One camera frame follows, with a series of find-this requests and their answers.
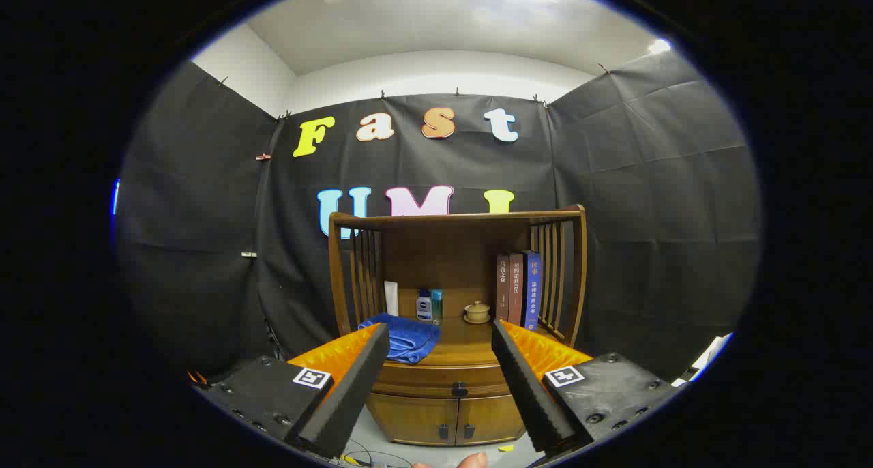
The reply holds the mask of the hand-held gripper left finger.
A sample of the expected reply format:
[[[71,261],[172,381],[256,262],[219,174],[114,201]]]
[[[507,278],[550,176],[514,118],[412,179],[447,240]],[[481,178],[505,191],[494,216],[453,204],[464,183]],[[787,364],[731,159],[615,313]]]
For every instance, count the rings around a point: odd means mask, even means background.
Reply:
[[[374,324],[291,360],[261,356],[212,379],[195,370],[200,395],[250,430],[304,452],[337,458],[389,353]]]

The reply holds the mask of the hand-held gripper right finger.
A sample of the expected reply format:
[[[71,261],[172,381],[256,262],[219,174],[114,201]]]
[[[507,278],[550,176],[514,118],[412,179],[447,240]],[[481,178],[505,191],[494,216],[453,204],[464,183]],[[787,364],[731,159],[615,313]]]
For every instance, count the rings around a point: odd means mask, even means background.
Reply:
[[[680,391],[618,353],[588,356],[505,320],[492,350],[534,450],[559,456],[645,420]]]

